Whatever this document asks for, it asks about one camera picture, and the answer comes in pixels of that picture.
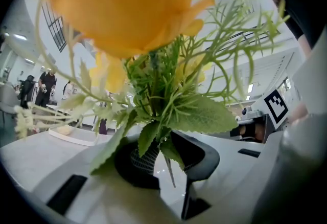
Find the person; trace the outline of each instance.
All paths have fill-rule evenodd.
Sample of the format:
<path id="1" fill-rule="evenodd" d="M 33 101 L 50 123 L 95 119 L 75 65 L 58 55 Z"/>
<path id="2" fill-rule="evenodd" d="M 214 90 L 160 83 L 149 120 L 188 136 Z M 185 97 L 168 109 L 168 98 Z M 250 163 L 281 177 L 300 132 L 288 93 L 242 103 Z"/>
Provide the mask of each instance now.
<path id="1" fill-rule="evenodd" d="M 36 96 L 35 105 L 46 107 L 49 102 L 51 90 L 56 88 L 56 71 L 43 72 L 38 81 L 39 92 Z"/>
<path id="2" fill-rule="evenodd" d="M 68 99 L 73 94 L 73 86 L 73 83 L 69 80 L 65 87 L 63 87 L 62 99 Z"/>
<path id="3" fill-rule="evenodd" d="M 34 86 L 34 81 L 33 81 L 34 77 L 32 75 L 29 75 L 27 77 L 27 79 L 25 80 L 21 91 L 19 93 L 19 97 L 20 97 L 20 106 L 22 108 L 28 108 L 27 103 L 31 101 L 32 99 L 32 89 Z"/>

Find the flower petal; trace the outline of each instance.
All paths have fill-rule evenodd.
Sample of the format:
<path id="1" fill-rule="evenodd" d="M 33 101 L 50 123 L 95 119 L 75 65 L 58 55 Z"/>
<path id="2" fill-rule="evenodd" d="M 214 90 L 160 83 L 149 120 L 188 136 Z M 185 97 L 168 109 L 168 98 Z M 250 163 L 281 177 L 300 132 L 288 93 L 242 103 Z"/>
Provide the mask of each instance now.
<path id="1" fill-rule="evenodd" d="M 183 13 L 181 20 L 181 33 L 194 21 L 197 15 L 209 6 L 215 5 L 215 0 L 200 0 L 197 4 L 193 5 L 188 11 Z"/>
<path id="2" fill-rule="evenodd" d="M 107 89 L 112 93 L 119 93 L 127 78 L 126 72 L 120 59 L 109 55 L 107 55 L 107 59 L 109 61 Z"/>
<path id="3" fill-rule="evenodd" d="M 203 20 L 195 19 L 185 30 L 183 30 L 183 35 L 195 36 L 203 28 Z"/>

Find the white table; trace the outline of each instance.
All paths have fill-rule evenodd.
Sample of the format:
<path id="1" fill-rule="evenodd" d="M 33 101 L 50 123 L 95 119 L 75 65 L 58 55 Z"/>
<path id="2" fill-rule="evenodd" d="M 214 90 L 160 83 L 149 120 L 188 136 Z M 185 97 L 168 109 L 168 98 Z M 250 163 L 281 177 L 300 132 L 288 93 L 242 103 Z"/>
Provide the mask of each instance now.
<path id="1" fill-rule="evenodd" d="M 47 104 L 46 106 L 48 108 L 54 110 L 54 111 L 59 111 L 59 112 L 64 113 L 64 114 L 69 114 L 69 111 L 70 111 L 68 109 L 59 108 L 59 106 L 56 106 L 56 105 L 49 105 L 49 104 Z"/>
<path id="2" fill-rule="evenodd" d="M 110 138 L 100 134 L 98 144 Z M 32 191 L 45 176 L 86 148 L 44 131 L 2 147 L 0 155 L 14 180 L 27 191 Z"/>
<path id="3" fill-rule="evenodd" d="M 55 106 L 55 105 L 49 105 L 47 104 L 46 105 L 48 108 L 54 110 L 54 111 L 58 111 L 58 112 L 61 112 L 63 114 L 66 114 L 66 115 L 70 115 L 71 114 L 71 110 L 68 110 L 68 109 L 62 109 L 62 108 L 59 108 L 59 106 Z M 88 110 L 85 114 L 93 114 L 93 110 Z M 94 125 L 94 118 L 95 116 L 90 116 L 90 117 L 86 117 L 86 118 L 83 118 L 83 121 L 82 121 L 82 124 L 84 125 L 89 125 L 89 126 L 93 126 Z"/>
<path id="4" fill-rule="evenodd" d="M 205 214 L 187 222 L 213 223 L 213 219 L 214 223 L 249 222 L 254 205 L 269 180 L 281 134 L 275 133 L 265 145 L 219 139 L 198 133 L 188 134 L 217 149 L 221 161 L 207 184 L 196 184 L 198 194 L 211 203 L 212 207 Z M 109 138 L 110 136 L 103 135 L 101 142 Z M 44 177 L 86 148 L 88 147 L 69 143 L 42 132 L 4 146 L 0 149 L 0 154 L 12 177 L 27 191 L 32 191 Z M 257 159 L 242 155 L 237 153 L 241 148 L 261 151 L 262 154 Z M 177 164 L 172 166 L 173 171 L 178 168 Z M 155 176 L 165 176 L 165 181 L 160 179 L 161 194 L 164 194 L 165 198 L 161 197 L 174 207 L 174 199 L 181 198 L 182 190 L 178 188 L 177 183 L 177 188 L 171 192 L 172 184 L 167 169 L 162 170 L 164 168 L 160 165 L 161 172 L 155 172 Z M 178 182 L 179 177 L 175 173 L 174 176 Z M 177 207 L 180 207 L 180 202 L 176 202 Z"/>

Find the artificial flower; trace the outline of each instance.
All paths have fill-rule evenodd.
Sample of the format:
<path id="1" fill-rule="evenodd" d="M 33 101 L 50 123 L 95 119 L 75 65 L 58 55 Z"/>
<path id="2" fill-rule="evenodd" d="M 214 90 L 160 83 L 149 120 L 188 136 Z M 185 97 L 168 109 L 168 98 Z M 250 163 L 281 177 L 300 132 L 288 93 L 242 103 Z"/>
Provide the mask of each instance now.
<path id="1" fill-rule="evenodd" d="M 198 48 L 194 51 L 194 53 L 198 53 L 201 51 L 201 48 Z M 205 54 L 198 55 L 197 57 L 191 58 L 187 63 L 183 62 L 185 60 L 184 57 L 180 56 L 178 57 L 177 63 L 179 65 L 176 68 L 175 71 L 175 85 L 179 84 L 183 79 L 185 79 L 187 76 L 189 76 L 193 70 L 200 64 Z M 201 68 L 201 72 L 198 77 L 198 83 L 203 82 L 205 80 L 205 73 L 204 71 L 207 71 L 211 68 L 211 63 L 207 63 Z"/>
<path id="2" fill-rule="evenodd" d="M 123 64 L 120 59 L 97 52 L 96 67 L 89 70 L 92 86 L 98 87 L 100 80 L 106 76 L 105 88 L 111 93 L 119 93 L 127 78 Z"/>
<path id="3" fill-rule="evenodd" d="M 183 33 L 194 36 L 195 17 L 214 0 L 49 0 L 54 10 L 98 49 L 117 58 L 146 54 Z"/>

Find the desk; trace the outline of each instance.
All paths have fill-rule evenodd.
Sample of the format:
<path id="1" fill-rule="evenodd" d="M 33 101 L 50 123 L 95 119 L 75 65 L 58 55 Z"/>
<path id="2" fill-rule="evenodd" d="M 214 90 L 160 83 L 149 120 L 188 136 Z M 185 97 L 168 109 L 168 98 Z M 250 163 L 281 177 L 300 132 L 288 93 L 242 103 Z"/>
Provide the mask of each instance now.
<path id="1" fill-rule="evenodd" d="M 110 138 L 100 134 L 98 144 Z M 86 148 L 44 131 L 2 147 L 0 155 L 13 179 L 27 191 L 32 191 L 45 176 Z"/>
<path id="2" fill-rule="evenodd" d="M 55 106 L 55 105 L 49 105 L 47 104 L 46 105 L 49 109 L 52 109 L 54 111 L 59 111 L 61 113 L 64 113 L 64 114 L 69 114 L 70 110 L 68 109 L 63 109 L 63 108 L 59 108 L 59 106 Z"/>
<path id="3" fill-rule="evenodd" d="M 71 110 L 69 110 L 69 109 L 62 109 L 62 108 L 59 108 L 59 106 L 55 106 L 55 105 L 47 104 L 46 106 L 54 111 L 61 112 L 65 115 L 70 115 L 70 112 L 71 112 Z M 87 114 L 93 114 L 93 113 L 94 113 L 93 110 L 88 110 L 85 114 L 87 115 Z M 88 125 L 88 126 L 93 126 L 94 118 L 95 118 L 95 116 L 83 118 L 82 124 Z"/>
<path id="4" fill-rule="evenodd" d="M 282 136 L 281 132 L 274 133 L 265 145 L 259 143 L 231 141 L 199 133 L 187 133 L 217 149 L 221 161 L 208 181 L 196 184 L 198 195 L 203 197 L 209 203 L 212 203 L 212 207 L 209 208 L 205 214 L 200 214 L 186 222 L 219 222 L 231 224 L 250 223 L 254 205 L 264 189 L 265 184 L 269 180 L 269 175 L 278 152 L 278 145 Z M 103 135 L 100 142 L 105 142 L 109 138 L 110 136 Z M 61 171 L 62 168 L 60 166 L 66 162 L 69 163 L 71 161 L 70 159 L 87 148 L 88 147 L 57 139 L 50 136 L 47 132 L 42 132 L 27 137 L 26 140 L 19 140 L 4 146 L 0 149 L 0 154 L 4 166 L 12 177 L 27 191 L 32 191 L 35 190 L 35 188 L 37 189 L 38 183 L 49 174 L 48 177 L 51 179 L 54 175 L 56 176 L 54 179 L 61 177 L 66 178 L 64 174 L 62 174 L 63 172 Z M 249 148 L 261 151 L 262 153 L 257 159 L 239 153 L 235 154 L 235 152 L 240 148 Z M 180 193 L 182 190 L 178 187 L 178 183 L 176 183 L 176 189 L 172 189 L 172 184 L 167 171 L 162 171 L 162 169 L 166 169 L 163 165 L 164 164 L 158 165 L 157 162 L 155 165 L 155 176 L 165 176 L 164 181 L 160 179 L 160 188 L 161 194 L 166 197 L 161 197 L 171 209 L 176 208 L 177 210 L 181 206 L 181 200 L 176 202 L 174 202 L 174 200 L 178 196 L 182 196 Z M 173 171 L 176 172 L 178 165 L 173 164 L 172 167 Z M 174 177 L 175 182 L 180 181 L 178 172 L 177 174 L 174 173 Z M 82 199 L 80 202 L 84 203 L 84 206 L 76 201 L 76 204 L 69 210 L 68 218 L 77 220 L 78 217 L 82 216 L 74 215 L 76 212 L 80 212 L 79 214 L 83 215 L 84 211 L 81 209 L 88 206 L 92 209 L 92 201 L 85 204 L 85 200 Z M 117 217 L 121 215 L 123 211 L 124 209 L 120 208 L 117 212 Z M 156 211 L 156 214 L 159 217 L 161 217 L 161 214 L 166 213 L 167 211 Z M 94 216 L 94 212 L 90 214 L 92 215 L 92 218 L 85 223 L 92 223 L 94 218 L 99 220 L 96 223 L 107 223 L 103 221 L 103 219 L 107 220 L 105 215 L 104 217 L 101 217 L 102 215 L 100 214 L 101 216 L 96 217 Z"/>

